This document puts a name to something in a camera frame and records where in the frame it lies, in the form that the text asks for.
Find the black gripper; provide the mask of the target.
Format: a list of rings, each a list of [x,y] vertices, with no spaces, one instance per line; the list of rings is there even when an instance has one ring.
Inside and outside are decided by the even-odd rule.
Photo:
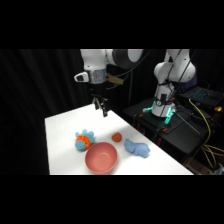
[[[102,109],[103,116],[108,116],[109,111],[109,100],[106,99],[106,83],[100,84],[90,84],[90,94],[93,97],[93,104],[95,105],[95,109]],[[100,103],[98,97],[102,97],[102,102]]]

